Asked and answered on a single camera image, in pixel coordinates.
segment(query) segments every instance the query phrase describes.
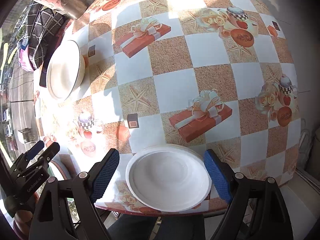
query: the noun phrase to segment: bowl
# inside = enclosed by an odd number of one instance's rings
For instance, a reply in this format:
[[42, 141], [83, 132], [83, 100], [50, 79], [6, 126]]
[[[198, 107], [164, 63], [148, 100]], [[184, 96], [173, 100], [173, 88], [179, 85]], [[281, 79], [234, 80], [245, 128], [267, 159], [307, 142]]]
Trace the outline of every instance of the bowl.
[[178, 145], [149, 147], [129, 161], [126, 182], [143, 204], [164, 212], [179, 212], [201, 203], [211, 189], [202, 158]]
[[254, 44], [254, 38], [251, 33], [243, 29], [233, 29], [230, 32], [233, 40], [242, 47], [251, 47]]
[[47, 88], [61, 103], [76, 90], [84, 77], [85, 63], [75, 41], [62, 43], [53, 53], [47, 70]]

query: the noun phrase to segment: dark trousers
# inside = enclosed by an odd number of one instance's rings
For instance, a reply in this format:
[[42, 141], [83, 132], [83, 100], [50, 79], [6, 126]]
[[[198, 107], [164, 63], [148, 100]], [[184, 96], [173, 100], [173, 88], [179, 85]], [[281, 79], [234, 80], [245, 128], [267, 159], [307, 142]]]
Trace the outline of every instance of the dark trousers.
[[[108, 228], [113, 240], [149, 240], [157, 217], [122, 214]], [[155, 240], [205, 240], [203, 215], [163, 217]]]

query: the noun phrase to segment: plaid bag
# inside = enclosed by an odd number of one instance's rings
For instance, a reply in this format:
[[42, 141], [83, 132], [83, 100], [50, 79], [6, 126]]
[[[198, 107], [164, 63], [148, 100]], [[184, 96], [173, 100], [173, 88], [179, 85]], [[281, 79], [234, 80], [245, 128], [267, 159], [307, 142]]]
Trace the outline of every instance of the plaid bag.
[[25, 35], [17, 43], [20, 67], [26, 71], [34, 71], [42, 65], [48, 44], [66, 19], [40, 3], [31, 2]]

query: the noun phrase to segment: ribbon bow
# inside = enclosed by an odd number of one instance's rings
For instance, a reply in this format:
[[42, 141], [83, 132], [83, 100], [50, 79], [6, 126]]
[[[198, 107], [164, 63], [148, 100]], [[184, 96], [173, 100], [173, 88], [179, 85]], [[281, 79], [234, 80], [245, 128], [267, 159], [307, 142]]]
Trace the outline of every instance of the ribbon bow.
[[211, 91], [202, 90], [200, 92], [200, 97], [195, 98], [192, 101], [192, 104], [193, 105], [188, 108], [188, 110], [192, 111], [192, 116], [175, 124], [174, 127], [176, 129], [180, 129], [181, 127], [191, 123], [193, 120], [199, 120], [204, 116], [215, 118], [217, 124], [221, 122], [221, 117], [218, 113], [223, 109], [224, 103], [220, 101], [220, 97], [218, 96], [216, 89]]
[[155, 40], [160, 38], [160, 33], [157, 33], [162, 26], [162, 23], [159, 23], [157, 19], [150, 17], [146, 19], [141, 19], [141, 22], [137, 25], [131, 26], [131, 32], [133, 33], [133, 37], [127, 39], [120, 45], [120, 48], [123, 49], [134, 39], [141, 39], [146, 35], [153, 35]]

